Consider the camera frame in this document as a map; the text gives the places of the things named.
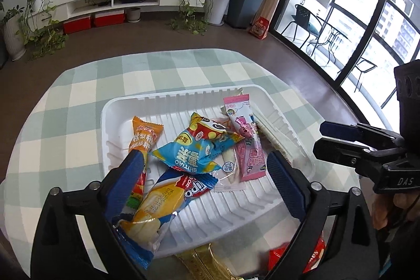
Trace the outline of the person's right hand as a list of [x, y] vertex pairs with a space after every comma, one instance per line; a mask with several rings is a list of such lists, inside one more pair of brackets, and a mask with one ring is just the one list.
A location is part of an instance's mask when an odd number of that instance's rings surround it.
[[381, 230], [387, 226], [390, 218], [389, 213], [394, 208], [407, 211], [407, 220], [416, 220], [419, 217], [419, 191], [394, 195], [376, 194], [371, 209], [372, 224], [375, 230]]

